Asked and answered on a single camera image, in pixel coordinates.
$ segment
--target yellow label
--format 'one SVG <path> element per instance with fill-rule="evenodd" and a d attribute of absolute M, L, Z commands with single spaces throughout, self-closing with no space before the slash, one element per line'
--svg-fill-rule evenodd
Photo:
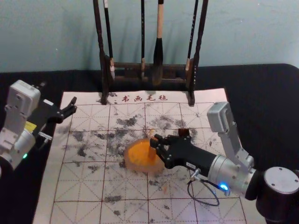
<path fill-rule="evenodd" d="M 25 124 L 25 128 L 27 129 L 27 131 L 29 131 L 30 133 L 33 133 L 34 129 L 36 128 L 36 125 L 35 124 L 32 124 L 28 121 L 26 121 L 26 124 Z"/>

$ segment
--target blue led light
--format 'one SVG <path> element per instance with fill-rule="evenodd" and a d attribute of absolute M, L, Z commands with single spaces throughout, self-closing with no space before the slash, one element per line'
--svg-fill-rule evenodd
<path fill-rule="evenodd" d="M 220 184 L 220 187 L 223 189 L 223 190 L 228 190 L 228 187 L 226 184 Z"/>

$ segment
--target black cable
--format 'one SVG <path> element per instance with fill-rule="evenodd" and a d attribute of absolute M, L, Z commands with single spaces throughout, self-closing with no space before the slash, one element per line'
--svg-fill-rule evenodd
<path fill-rule="evenodd" d="M 209 186 L 207 186 L 207 185 L 205 184 L 205 183 L 209 183 L 209 184 L 211 184 L 211 182 L 209 182 L 208 180 L 202 180 L 202 179 L 200 180 L 200 182 L 201 182 L 206 188 L 208 188 L 209 191 L 214 195 L 214 197 L 215 197 L 215 199 L 216 199 L 216 201 L 217 201 L 217 204 L 211 204 L 211 203 L 208 203 L 208 202 L 200 201 L 200 200 L 198 200 L 197 198 L 193 197 L 193 196 L 191 195 L 191 193 L 190 193 L 190 190 L 189 190 L 189 187 L 190 187 L 190 185 L 191 185 L 192 182 L 193 182 L 193 181 L 189 181 L 189 182 L 187 183 L 187 184 L 188 184 L 188 187 L 187 187 L 188 195 L 189 195 L 192 199 L 194 199 L 195 201 L 197 201 L 197 202 L 199 202 L 199 203 L 206 204 L 206 205 L 209 205 L 209 206 L 217 207 L 217 206 L 220 205 L 219 198 L 217 197 L 217 195 L 213 192 L 213 190 L 212 190 Z"/>

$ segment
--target robotic arm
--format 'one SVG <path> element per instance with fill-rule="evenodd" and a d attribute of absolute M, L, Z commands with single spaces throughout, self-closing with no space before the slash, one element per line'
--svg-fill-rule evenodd
<path fill-rule="evenodd" d="M 76 112 L 76 97 L 62 110 L 46 99 L 40 100 L 44 86 L 18 80 L 9 88 L 6 119 L 0 132 L 0 178 L 15 170 L 39 136 L 45 138 L 44 144 L 52 140 L 42 132 L 48 123 L 62 123 Z"/>
<path fill-rule="evenodd" d="M 165 167 L 187 167 L 193 171 L 191 181 L 210 183 L 226 196 L 234 192 L 248 200 L 256 199 L 256 208 L 266 220 L 286 220 L 299 206 L 299 172 L 282 167 L 264 172 L 254 169 L 253 157 L 240 144 L 228 102 L 214 104 L 207 116 L 212 131 L 221 138 L 226 157 L 195 147 L 189 130 L 179 129 L 178 136 L 163 138 L 156 134 L 150 140 Z"/>

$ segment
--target ink stain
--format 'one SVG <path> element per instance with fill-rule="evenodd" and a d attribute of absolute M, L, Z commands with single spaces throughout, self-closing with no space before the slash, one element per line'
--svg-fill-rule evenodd
<path fill-rule="evenodd" d="M 72 136 L 77 140 L 77 141 L 83 141 L 84 134 L 83 132 L 73 132 Z"/>
<path fill-rule="evenodd" d="M 70 127 L 68 126 L 63 126 L 63 127 L 59 127 L 57 128 L 57 133 L 59 134 L 67 134 L 70 130 Z"/>
<path fill-rule="evenodd" d="M 85 147 L 86 147 L 86 145 L 82 145 L 82 146 L 78 149 L 77 154 L 78 154 L 79 156 L 82 156 L 82 157 L 85 157 L 85 156 L 86 156 L 86 153 L 85 153 Z"/>
<path fill-rule="evenodd" d="M 128 130 L 123 130 L 123 129 L 119 129 L 119 128 L 117 128 L 116 131 L 115 131 L 115 135 L 116 135 L 117 138 L 122 138 L 127 133 L 128 133 Z"/>
<path fill-rule="evenodd" d="M 123 157 L 125 148 L 132 144 L 136 139 L 142 138 L 145 138 L 145 135 L 142 132 L 117 128 L 114 138 L 108 138 L 107 155 Z"/>
<path fill-rule="evenodd" d="M 197 130 L 195 128 L 189 128 L 190 131 L 190 136 L 192 138 L 192 140 L 194 139 L 194 137 L 197 135 Z"/>
<path fill-rule="evenodd" d="M 177 126 L 177 127 L 186 127 L 186 122 L 184 120 L 175 120 L 174 124 Z"/>
<path fill-rule="evenodd" d="M 120 162 L 118 165 L 120 166 L 120 168 L 126 168 L 125 160 L 123 160 L 122 162 Z"/>
<path fill-rule="evenodd" d="M 104 134 L 96 133 L 94 135 L 97 136 L 100 139 L 103 139 L 103 140 L 105 139 L 105 135 Z"/>
<path fill-rule="evenodd" d="M 130 119 L 124 119 L 124 120 L 118 118 L 116 120 L 116 123 L 119 125 L 123 125 L 124 128 L 134 126 L 137 123 L 136 117 L 137 117 L 137 115 L 135 115 L 134 117 L 132 117 Z"/>
<path fill-rule="evenodd" d="M 110 92 L 110 93 L 109 93 L 109 96 L 110 96 L 110 97 L 117 97 L 117 94 L 116 94 L 115 92 Z"/>
<path fill-rule="evenodd" d="M 91 159 L 91 160 L 93 160 L 93 161 L 95 161 L 95 158 L 92 155 L 88 156 L 88 158 Z"/>
<path fill-rule="evenodd" d="M 121 196 L 120 195 L 105 197 L 105 201 L 106 202 L 117 202 L 119 200 L 121 200 Z"/>
<path fill-rule="evenodd" d="M 121 214 L 120 211 L 118 211 L 118 210 L 115 210 L 113 213 L 116 214 L 117 216 L 119 216 Z"/>
<path fill-rule="evenodd" d="M 160 119 L 161 119 L 161 120 L 168 121 L 168 122 L 173 122 L 169 117 L 167 117 L 167 116 L 165 116 L 165 115 L 160 116 Z"/>
<path fill-rule="evenodd" d="M 159 186 L 159 182 L 158 181 L 149 181 L 149 184 L 151 185 L 151 186 Z"/>
<path fill-rule="evenodd" d="M 76 167 L 80 167 L 80 165 L 81 165 L 81 162 L 74 161 L 74 160 L 73 160 L 73 162 L 76 164 Z"/>
<path fill-rule="evenodd" d="M 92 171 L 92 173 L 94 173 L 95 171 L 97 171 L 99 169 L 99 166 L 88 166 L 88 168 Z"/>
<path fill-rule="evenodd" d="M 171 117 L 162 115 L 158 118 L 155 118 L 150 122 L 151 125 L 156 126 L 160 129 L 170 129 L 171 125 L 175 125 L 177 127 L 185 127 L 186 122 L 181 119 L 172 120 Z"/>

